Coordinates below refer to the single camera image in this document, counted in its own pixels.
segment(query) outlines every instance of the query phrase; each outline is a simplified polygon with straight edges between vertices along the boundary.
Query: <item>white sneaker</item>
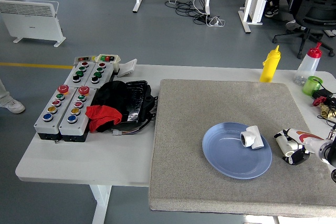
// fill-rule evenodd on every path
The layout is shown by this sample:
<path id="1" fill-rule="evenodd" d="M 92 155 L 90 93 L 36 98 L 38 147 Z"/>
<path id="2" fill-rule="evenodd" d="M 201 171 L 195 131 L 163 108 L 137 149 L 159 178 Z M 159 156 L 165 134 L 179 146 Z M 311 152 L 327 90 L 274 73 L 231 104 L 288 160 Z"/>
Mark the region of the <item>white sneaker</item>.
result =
<path id="1" fill-rule="evenodd" d="M 2 105 L 1 107 L 7 108 L 9 111 L 11 111 L 14 114 L 21 113 L 25 110 L 25 107 L 20 103 L 19 101 L 16 101 L 15 99 L 10 100 L 6 104 Z"/>
<path id="2" fill-rule="evenodd" d="M 285 27 L 287 30 L 294 31 L 295 29 L 299 28 L 301 30 L 305 30 L 304 26 L 300 26 L 298 23 L 296 23 L 295 19 L 286 23 Z"/>

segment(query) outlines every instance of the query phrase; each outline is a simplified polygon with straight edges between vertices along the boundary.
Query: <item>white desk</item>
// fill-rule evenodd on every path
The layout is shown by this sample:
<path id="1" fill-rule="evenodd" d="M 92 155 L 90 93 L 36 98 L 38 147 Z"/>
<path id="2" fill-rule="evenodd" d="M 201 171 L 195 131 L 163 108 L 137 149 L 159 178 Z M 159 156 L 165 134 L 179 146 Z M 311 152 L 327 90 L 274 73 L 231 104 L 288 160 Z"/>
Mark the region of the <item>white desk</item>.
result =
<path id="1" fill-rule="evenodd" d="M 244 27 L 244 31 L 247 34 L 251 33 L 249 25 L 262 25 L 261 22 L 248 22 L 247 21 L 249 11 L 250 11 L 250 8 L 251 8 L 251 4 L 252 4 L 252 0 L 245 0 L 245 7 L 240 8 L 241 10 L 238 11 L 241 23 Z"/>
<path id="2" fill-rule="evenodd" d="M 162 79 L 199 79 L 259 81 L 261 69 L 206 68 L 137 65 L 124 82 L 146 80 L 152 95 L 158 95 Z M 285 83 L 313 134 L 326 137 L 330 127 L 316 116 L 312 98 L 292 82 L 294 71 L 277 70 L 273 82 Z M 327 72 L 317 72 L 325 87 L 334 87 L 336 79 Z M 149 186 L 154 122 L 136 135 L 112 136 L 88 134 L 84 143 L 41 140 L 36 134 L 16 168 L 22 181 L 90 185 L 97 208 L 93 223 L 103 223 L 111 186 Z"/>

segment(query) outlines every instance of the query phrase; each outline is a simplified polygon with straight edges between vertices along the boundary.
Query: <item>yellow button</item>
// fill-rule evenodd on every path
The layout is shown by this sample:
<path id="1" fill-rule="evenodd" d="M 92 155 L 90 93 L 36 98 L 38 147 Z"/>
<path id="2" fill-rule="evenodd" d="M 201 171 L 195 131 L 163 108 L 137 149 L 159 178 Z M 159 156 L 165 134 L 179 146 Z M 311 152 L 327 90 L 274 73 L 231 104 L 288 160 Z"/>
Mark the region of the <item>yellow button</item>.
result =
<path id="1" fill-rule="evenodd" d="M 80 113 L 80 109 L 79 108 L 73 108 L 72 110 L 71 110 L 71 114 L 72 115 L 78 115 Z"/>
<path id="2" fill-rule="evenodd" d="M 47 109 L 48 113 L 55 114 L 57 112 L 57 108 L 55 106 L 51 106 Z"/>

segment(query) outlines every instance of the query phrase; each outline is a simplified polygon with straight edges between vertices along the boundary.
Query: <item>yellow squeeze bottle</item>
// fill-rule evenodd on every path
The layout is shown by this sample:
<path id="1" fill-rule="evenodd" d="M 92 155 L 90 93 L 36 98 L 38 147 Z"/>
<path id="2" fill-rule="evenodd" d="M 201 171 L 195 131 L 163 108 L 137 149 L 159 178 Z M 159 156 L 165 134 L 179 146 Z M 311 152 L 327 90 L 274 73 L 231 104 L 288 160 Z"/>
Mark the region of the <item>yellow squeeze bottle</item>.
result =
<path id="1" fill-rule="evenodd" d="M 279 51 L 279 45 L 276 49 L 269 52 L 266 60 L 262 63 L 264 69 L 262 70 L 260 81 L 261 82 L 272 82 L 275 70 L 277 69 L 279 60 L 281 58 L 281 53 Z"/>

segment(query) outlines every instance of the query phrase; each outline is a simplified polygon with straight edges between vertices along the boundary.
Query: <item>office chair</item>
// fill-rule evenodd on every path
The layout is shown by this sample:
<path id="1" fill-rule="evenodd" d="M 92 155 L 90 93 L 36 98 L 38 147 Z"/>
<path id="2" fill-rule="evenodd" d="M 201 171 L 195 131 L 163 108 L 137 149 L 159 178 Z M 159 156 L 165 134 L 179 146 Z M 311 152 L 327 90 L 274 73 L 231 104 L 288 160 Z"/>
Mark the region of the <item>office chair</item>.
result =
<path id="1" fill-rule="evenodd" d="M 275 44 L 278 42 L 277 37 L 302 37 L 298 59 L 302 59 L 302 50 L 304 43 L 307 39 L 312 41 L 319 41 L 322 43 L 322 47 L 329 50 L 329 56 L 333 57 L 335 54 L 333 49 L 327 44 L 323 43 L 320 39 L 321 35 L 314 35 L 311 33 L 311 29 L 314 30 L 333 30 L 336 28 L 336 0 L 302 0 L 296 13 L 293 13 L 296 22 L 305 27 L 305 30 L 294 33 L 287 31 L 286 34 L 275 35 L 272 42 Z"/>

